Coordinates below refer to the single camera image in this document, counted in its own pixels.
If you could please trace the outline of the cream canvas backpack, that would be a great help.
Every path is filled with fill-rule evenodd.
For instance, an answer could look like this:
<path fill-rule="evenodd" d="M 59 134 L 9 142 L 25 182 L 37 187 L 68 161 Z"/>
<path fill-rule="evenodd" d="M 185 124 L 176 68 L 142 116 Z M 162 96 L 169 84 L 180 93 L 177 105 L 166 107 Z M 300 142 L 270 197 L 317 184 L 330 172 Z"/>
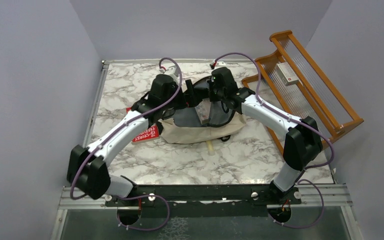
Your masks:
<path fill-rule="evenodd" d="M 209 85 L 211 76 L 191 80 L 195 91 L 202 101 L 210 102 Z M 221 101 L 211 102 L 209 124 L 200 123 L 195 107 L 171 110 L 156 123 L 160 136 L 170 144 L 194 144 L 220 139 L 226 142 L 232 134 L 239 132 L 246 125 L 245 118 Z"/>

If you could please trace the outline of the red cover book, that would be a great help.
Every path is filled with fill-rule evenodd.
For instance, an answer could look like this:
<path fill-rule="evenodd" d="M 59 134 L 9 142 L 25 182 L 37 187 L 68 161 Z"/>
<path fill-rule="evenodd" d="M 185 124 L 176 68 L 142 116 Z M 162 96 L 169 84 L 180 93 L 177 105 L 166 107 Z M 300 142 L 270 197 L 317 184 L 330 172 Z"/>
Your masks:
<path fill-rule="evenodd" d="M 143 142 L 153 141 L 160 137 L 159 129 L 156 124 L 148 128 L 147 130 L 141 132 L 137 135 L 132 141 L 132 144 L 139 144 Z"/>

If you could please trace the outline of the floral cover book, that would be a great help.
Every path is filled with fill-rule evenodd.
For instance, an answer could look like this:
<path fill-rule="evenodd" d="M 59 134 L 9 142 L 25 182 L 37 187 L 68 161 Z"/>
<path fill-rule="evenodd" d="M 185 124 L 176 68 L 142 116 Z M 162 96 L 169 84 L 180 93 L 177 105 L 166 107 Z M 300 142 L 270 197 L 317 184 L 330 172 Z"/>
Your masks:
<path fill-rule="evenodd" d="M 211 102 L 202 101 L 196 107 L 195 111 L 197 113 L 198 119 L 203 126 L 208 126 L 210 122 L 210 112 L 211 112 Z"/>

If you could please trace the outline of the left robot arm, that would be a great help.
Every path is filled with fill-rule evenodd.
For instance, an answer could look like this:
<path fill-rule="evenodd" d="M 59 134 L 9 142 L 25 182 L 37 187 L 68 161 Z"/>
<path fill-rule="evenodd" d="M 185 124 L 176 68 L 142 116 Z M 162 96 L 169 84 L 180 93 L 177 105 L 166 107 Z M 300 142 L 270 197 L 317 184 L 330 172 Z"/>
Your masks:
<path fill-rule="evenodd" d="M 103 195 L 116 195 L 124 205 L 135 203 L 135 183 L 124 176 L 110 175 L 111 162 L 135 137 L 161 120 L 165 112 L 195 107 L 196 96 L 191 80 L 158 74 L 150 90 L 132 105 L 121 122 L 98 140 L 71 150 L 66 176 L 71 184 L 70 198 L 97 200 Z"/>

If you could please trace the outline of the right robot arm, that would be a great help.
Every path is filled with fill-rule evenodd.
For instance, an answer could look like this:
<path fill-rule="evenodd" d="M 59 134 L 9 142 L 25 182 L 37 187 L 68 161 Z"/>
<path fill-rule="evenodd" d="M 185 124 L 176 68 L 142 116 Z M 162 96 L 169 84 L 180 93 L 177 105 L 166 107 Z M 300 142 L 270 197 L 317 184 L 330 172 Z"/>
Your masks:
<path fill-rule="evenodd" d="M 282 203 L 304 168 L 323 149 L 317 122 L 310 116 L 299 118 L 280 110 L 247 87 L 239 88 L 227 67 L 214 69 L 208 84 L 210 99 L 221 101 L 229 110 L 251 117 L 284 136 L 284 164 L 268 190 L 272 202 Z"/>

